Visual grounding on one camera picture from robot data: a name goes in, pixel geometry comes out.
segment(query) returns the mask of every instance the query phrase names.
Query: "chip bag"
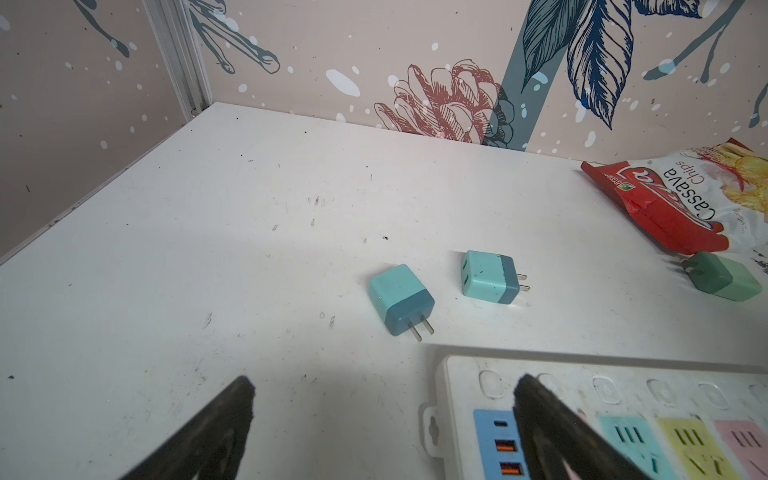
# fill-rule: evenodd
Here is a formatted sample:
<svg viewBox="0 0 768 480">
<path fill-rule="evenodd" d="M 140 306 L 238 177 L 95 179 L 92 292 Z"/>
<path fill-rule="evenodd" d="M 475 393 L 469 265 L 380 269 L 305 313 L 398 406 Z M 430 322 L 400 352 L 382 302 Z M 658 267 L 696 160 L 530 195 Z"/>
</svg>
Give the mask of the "chip bag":
<svg viewBox="0 0 768 480">
<path fill-rule="evenodd" d="M 581 169 L 669 250 L 735 252 L 768 243 L 768 161 L 733 138 Z"/>
</svg>

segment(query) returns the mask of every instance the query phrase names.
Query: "leaf illustration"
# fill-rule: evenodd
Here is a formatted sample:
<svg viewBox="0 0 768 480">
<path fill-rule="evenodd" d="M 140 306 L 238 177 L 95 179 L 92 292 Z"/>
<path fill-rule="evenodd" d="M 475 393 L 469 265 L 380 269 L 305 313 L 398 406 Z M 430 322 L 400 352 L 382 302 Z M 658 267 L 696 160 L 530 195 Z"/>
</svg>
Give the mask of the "leaf illustration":
<svg viewBox="0 0 768 480">
<path fill-rule="evenodd" d="M 701 18 L 699 0 L 634 0 L 641 15 L 680 15 Z"/>
<path fill-rule="evenodd" d="M 712 60 L 715 59 L 715 50 L 717 50 L 717 42 L 719 42 L 720 37 L 723 36 L 723 32 L 725 31 L 725 28 L 726 27 L 723 27 L 723 29 L 717 33 L 717 37 L 715 37 L 715 41 L 712 42 L 712 46 L 710 47 L 710 53 L 707 55 L 707 63 L 704 64 L 704 70 L 701 72 L 701 77 L 699 77 L 699 80 L 703 84 L 707 83 L 710 80 L 710 66 L 712 65 Z"/>
<path fill-rule="evenodd" d="M 523 31 L 525 51 L 525 80 L 568 45 L 576 31 L 577 21 L 587 0 L 533 0 L 528 9 Z"/>
<path fill-rule="evenodd" d="M 591 0 L 568 46 L 576 98 L 611 128 L 632 62 L 631 0 Z"/>
<path fill-rule="evenodd" d="M 766 86 L 763 87 L 763 90 L 757 95 L 757 99 L 755 100 L 755 113 L 750 117 L 750 128 L 754 128 L 760 123 L 760 104 L 763 103 L 767 91 L 768 84 L 766 84 Z"/>
<path fill-rule="evenodd" d="M 717 20 L 712 22 L 712 25 L 707 28 L 707 30 L 704 31 L 701 35 L 699 35 L 697 38 L 695 38 L 680 54 L 674 58 L 674 64 L 680 65 L 683 60 L 685 60 L 688 55 L 694 53 L 703 43 L 707 40 L 709 40 L 712 35 L 717 34 L 717 37 L 715 37 L 715 42 L 712 44 L 712 48 L 710 49 L 710 54 L 707 57 L 707 66 L 705 67 L 704 71 L 701 74 L 701 80 L 703 83 L 706 83 L 709 81 L 709 64 L 711 63 L 711 58 L 714 57 L 714 49 L 717 47 L 717 42 L 720 39 L 720 36 L 723 34 L 723 30 L 730 25 L 731 21 L 733 20 L 733 17 L 736 16 L 736 13 L 739 12 L 739 9 L 744 5 L 745 0 L 733 0 L 730 5 L 728 5 L 728 8 L 726 8 L 726 11 L 722 13 L 719 17 L 717 17 Z M 648 72 L 643 76 L 644 80 L 657 80 L 658 78 L 662 78 L 666 76 L 668 73 L 661 71 L 658 67 L 653 67 L 652 69 L 648 70 Z"/>
</svg>

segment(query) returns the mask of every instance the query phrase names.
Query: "yellow socket panel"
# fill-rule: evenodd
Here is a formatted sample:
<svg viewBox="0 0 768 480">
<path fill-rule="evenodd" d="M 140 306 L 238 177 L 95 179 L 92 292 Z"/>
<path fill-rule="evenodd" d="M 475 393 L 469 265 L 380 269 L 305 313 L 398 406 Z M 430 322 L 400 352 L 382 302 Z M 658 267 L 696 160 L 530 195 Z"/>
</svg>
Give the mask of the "yellow socket panel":
<svg viewBox="0 0 768 480">
<path fill-rule="evenodd" d="M 698 419 L 659 419 L 658 422 L 691 480 L 741 480 L 704 422 Z"/>
</svg>

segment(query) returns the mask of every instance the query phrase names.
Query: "pink socket panel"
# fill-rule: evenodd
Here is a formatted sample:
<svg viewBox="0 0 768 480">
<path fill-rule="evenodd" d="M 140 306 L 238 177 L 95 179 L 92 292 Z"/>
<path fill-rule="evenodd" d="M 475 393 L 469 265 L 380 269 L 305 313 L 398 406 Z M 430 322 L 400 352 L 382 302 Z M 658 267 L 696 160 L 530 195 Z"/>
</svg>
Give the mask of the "pink socket panel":
<svg viewBox="0 0 768 480">
<path fill-rule="evenodd" d="M 725 440 L 752 480 L 768 480 L 768 437 L 753 422 L 715 421 Z"/>
</svg>

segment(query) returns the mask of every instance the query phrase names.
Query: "green power adapter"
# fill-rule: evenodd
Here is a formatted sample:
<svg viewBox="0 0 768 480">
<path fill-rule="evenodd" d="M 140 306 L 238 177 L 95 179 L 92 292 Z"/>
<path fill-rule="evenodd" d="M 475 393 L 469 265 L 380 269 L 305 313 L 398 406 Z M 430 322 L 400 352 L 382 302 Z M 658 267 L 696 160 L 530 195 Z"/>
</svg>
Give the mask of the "green power adapter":
<svg viewBox="0 0 768 480">
<path fill-rule="evenodd" d="M 744 265 L 714 253 L 699 252 L 683 260 L 682 266 L 690 281 L 702 292 L 743 302 L 763 291 Z"/>
</svg>

